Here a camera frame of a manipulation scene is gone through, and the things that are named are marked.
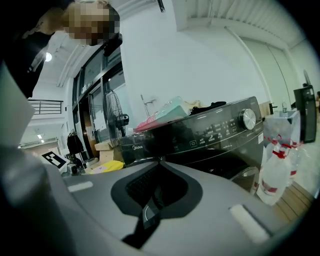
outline ceiling light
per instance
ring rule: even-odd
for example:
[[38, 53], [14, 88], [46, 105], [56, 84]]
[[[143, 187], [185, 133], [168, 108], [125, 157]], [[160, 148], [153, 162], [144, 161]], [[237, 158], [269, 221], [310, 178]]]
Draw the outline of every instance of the ceiling light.
[[51, 55], [49, 52], [47, 52], [47, 53], [45, 54], [45, 61], [46, 61], [46, 62], [49, 62], [49, 61], [51, 61], [51, 59], [52, 59], [52, 55]]

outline control knob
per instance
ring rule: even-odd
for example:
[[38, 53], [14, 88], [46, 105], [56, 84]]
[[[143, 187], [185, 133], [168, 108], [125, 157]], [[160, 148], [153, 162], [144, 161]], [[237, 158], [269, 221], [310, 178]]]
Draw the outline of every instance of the control knob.
[[256, 125], [256, 115], [250, 108], [243, 109], [239, 116], [240, 124], [248, 130], [252, 130]]

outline black railing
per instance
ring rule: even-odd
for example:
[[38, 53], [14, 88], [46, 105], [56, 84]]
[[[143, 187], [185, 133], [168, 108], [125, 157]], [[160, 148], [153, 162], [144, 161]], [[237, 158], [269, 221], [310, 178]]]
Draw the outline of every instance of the black railing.
[[62, 100], [28, 99], [35, 109], [35, 115], [61, 114]]

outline red label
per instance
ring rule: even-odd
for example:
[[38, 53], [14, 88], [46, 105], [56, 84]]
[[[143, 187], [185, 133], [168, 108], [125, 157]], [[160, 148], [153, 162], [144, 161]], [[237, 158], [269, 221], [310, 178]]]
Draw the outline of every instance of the red label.
[[268, 192], [270, 193], [275, 193], [277, 191], [277, 188], [276, 187], [271, 187], [269, 186], [267, 183], [265, 183], [263, 180], [262, 180], [262, 186], [265, 190], [267, 190]]

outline black cloth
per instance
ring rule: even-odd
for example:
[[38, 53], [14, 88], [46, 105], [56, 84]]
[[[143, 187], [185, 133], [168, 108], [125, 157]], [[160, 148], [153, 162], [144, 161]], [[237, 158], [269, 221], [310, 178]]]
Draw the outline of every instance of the black cloth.
[[78, 137], [78, 135], [69, 135], [67, 139], [67, 146], [69, 149], [70, 154], [78, 154], [84, 151], [84, 147]]
[[66, 9], [73, 0], [6, 1], [1, 15], [1, 57], [15, 82], [29, 98], [38, 82], [46, 51], [52, 35], [35, 32], [23, 35], [36, 27], [39, 19], [51, 8]]
[[226, 105], [226, 104], [227, 103], [225, 101], [217, 101], [217, 102], [212, 102], [211, 105], [208, 106], [208, 107], [197, 107], [197, 106], [194, 106], [192, 108], [192, 110], [191, 110], [190, 116], [196, 115], [196, 114], [208, 111], [208, 110], [212, 110], [212, 109], [221, 107], [221, 106]]

